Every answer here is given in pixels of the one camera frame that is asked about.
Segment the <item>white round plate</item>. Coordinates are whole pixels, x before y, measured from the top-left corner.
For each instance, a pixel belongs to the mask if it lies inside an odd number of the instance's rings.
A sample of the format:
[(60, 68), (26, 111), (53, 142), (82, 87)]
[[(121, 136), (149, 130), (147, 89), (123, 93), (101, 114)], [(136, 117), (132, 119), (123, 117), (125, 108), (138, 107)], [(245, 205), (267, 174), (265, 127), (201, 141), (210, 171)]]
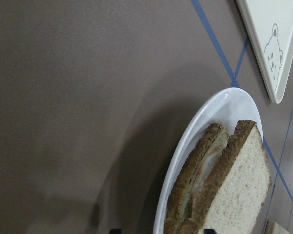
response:
[(248, 142), (262, 148), (262, 125), (254, 100), (240, 88), (212, 96), (186, 128), (170, 162), (153, 232), (202, 233), (231, 173), (237, 172)]

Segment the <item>plain bread slice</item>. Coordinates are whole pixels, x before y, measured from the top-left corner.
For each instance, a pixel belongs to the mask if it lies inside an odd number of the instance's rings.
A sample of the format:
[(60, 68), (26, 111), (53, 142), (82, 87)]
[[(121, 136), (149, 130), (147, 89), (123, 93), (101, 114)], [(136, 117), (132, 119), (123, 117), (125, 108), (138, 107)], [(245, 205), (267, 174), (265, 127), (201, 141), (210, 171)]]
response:
[(271, 184), (257, 123), (238, 121), (226, 148), (193, 202), (194, 234), (250, 234)]

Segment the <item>bread slice with egg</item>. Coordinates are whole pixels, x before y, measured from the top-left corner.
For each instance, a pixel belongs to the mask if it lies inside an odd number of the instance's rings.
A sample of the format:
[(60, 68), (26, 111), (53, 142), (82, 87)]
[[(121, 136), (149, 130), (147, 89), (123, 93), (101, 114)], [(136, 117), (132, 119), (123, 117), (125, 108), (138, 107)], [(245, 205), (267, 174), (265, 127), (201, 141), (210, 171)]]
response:
[(165, 234), (176, 234), (181, 223), (187, 219), (193, 187), (198, 186), (204, 180), (202, 174), (209, 174), (207, 159), (211, 159), (211, 163), (214, 164), (226, 147), (228, 139), (227, 129), (220, 123), (213, 123), (196, 143), (168, 197), (167, 214), (164, 221)]

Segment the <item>cream bear tray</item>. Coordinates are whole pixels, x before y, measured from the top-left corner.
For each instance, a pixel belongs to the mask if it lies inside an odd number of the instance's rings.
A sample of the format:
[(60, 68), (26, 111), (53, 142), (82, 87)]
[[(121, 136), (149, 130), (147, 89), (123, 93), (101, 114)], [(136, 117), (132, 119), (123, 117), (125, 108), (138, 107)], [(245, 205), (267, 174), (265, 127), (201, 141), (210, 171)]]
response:
[(237, 1), (273, 103), (284, 96), (293, 60), (293, 0)]

